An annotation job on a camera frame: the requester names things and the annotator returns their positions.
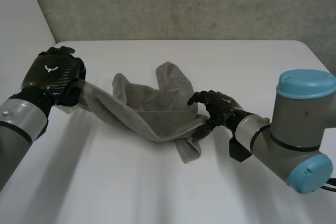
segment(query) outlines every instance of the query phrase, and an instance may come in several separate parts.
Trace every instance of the gray towel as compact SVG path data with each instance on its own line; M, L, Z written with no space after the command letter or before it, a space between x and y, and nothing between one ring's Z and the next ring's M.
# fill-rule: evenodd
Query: gray towel
M79 103L104 122L115 124L117 119L149 140L174 140L182 161L188 163L201 155L200 139L192 134L208 118L197 114L197 104L187 105L194 90L176 65L162 64L156 69L156 78L158 90L130 83L117 73L112 83L113 95L80 81Z

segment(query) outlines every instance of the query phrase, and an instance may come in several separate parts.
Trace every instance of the light blue joint cover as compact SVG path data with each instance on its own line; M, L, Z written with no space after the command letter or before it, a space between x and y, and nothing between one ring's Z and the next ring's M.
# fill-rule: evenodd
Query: light blue joint cover
M313 69L289 70L280 75L278 95L297 100L325 97L336 91L334 75Z
M308 194L323 186L331 174L331 160L324 154L317 154L295 167L286 179L286 184L298 193Z

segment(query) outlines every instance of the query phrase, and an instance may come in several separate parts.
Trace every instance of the concrete wall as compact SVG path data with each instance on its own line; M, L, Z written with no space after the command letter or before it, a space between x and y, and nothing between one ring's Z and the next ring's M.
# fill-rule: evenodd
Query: concrete wall
M294 39L336 73L336 0L38 0L56 41Z

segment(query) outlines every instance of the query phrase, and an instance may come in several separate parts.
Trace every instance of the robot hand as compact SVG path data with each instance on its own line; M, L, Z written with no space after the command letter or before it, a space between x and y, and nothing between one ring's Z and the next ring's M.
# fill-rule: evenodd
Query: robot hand
M251 153L244 148L235 138L235 129L239 121L249 115L244 111L235 99L220 92L210 90L209 92L195 92L189 99L188 105L199 102L205 105L210 118L200 126L194 133L193 139L200 140L210 134L216 126L225 126L232 131L233 137L229 141L229 154L233 159L242 162L251 156Z
M86 69L81 59L71 55L74 52L70 47L51 47L41 52L29 69L22 90L39 88L53 98L53 105L76 105L80 94L76 81L85 79Z
M210 118L206 124L214 129L216 126L227 126L229 117L237 110L243 110L235 99L213 90L195 92L189 99L188 105L199 102L205 105Z

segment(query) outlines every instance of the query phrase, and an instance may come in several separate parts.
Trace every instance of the white table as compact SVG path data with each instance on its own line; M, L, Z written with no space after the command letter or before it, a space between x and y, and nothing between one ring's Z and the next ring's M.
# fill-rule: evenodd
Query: white table
M326 70L298 41L67 41L87 80L112 91L113 76L157 87L155 69L171 61L194 90L218 90L245 110L272 116L279 75ZM200 105L200 113L207 114ZM335 130L322 143L336 164ZM52 109L0 194L0 223L335 223L336 194L300 195L254 157L228 156L224 127L202 140L200 159L184 165L173 143L156 144L78 110Z

